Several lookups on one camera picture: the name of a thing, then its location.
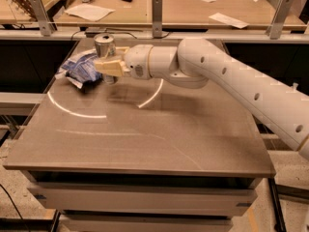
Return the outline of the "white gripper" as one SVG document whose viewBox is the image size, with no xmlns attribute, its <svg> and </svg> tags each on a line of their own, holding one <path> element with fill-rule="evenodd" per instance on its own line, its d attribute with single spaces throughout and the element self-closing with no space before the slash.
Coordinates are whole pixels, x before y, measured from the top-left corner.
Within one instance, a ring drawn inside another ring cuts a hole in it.
<svg viewBox="0 0 309 232">
<path fill-rule="evenodd" d="M 151 78 L 149 71 L 149 55 L 153 46 L 151 44 L 138 44 L 132 48 L 129 46 L 117 46 L 116 55 L 125 56 L 123 60 L 94 61 L 96 70 L 105 75 L 116 77 L 129 76 L 133 78 L 148 80 Z"/>
</svg>

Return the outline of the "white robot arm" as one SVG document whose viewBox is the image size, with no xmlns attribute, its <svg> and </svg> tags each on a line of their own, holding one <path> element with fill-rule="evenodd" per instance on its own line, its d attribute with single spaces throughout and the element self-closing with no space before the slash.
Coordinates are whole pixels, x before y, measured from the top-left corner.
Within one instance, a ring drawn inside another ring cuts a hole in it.
<svg viewBox="0 0 309 232">
<path fill-rule="evenodd" d="M 163 79 L 175 86 L 202 88 L 213 81 L 309 160 L 309 97 L 241 61 L 205 39 L 177 46 L 118 47 L 95 61 L 98 72 L 115 77 Z"/>
</svg>

